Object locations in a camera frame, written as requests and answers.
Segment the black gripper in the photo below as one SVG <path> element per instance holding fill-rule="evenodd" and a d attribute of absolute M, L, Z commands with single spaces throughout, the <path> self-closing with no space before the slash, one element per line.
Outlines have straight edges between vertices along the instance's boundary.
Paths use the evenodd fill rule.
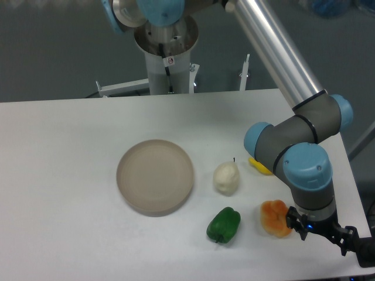
<path fill-rule="evenodd" d="M 326 237 L 340 248 L 342 256 L 348 252 L 357 252 L 359 235 L 353 226 L 341 227 L 338 224 L 336 201 L 320 210 L 309 210 L 299 205 L 290 206 L 286 218 L 289 229 L 295 230 L 304 241 L 308 233 Z"/>

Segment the silver and grey robot arm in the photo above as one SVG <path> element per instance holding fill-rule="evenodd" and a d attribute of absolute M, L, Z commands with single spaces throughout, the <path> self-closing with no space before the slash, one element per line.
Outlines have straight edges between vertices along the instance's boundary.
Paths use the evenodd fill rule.
<path fill-rule="evenodd" d="M 354 227 L 338 222 L 332 167 L 320 143 L 347 127 L 353 111 L 340 95 L 329 95 L 310 71 L 265 1 L 222 1 L 233 10 L 245 34 L 281 90 L 294 115 L 279 125 L 259 122 L 246 133 L 244 147 L 290 189 L 294 206 L 284 217 L 301 238 L 318 234 L 342 253 L 360 251 Z M 177 61 L 197 41 L 192 13 L 212 1 L 102 1 L 117 32 L 135 30 L 137 44 L 157 58 L 149 70 L 151 94 L 189 90 L 189 65 Z"/>

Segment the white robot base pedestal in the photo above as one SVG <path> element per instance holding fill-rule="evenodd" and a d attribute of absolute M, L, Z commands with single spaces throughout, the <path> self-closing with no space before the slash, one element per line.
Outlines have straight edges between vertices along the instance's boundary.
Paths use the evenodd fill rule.
<path fill-rule="evenodd" d="M 145 57 L 151 95 L 194 92 L 191 52 L 198 37 L 197 23 L 191 16 L 169 26 L 146 22 L 135 29 L 135 42 Z"/>

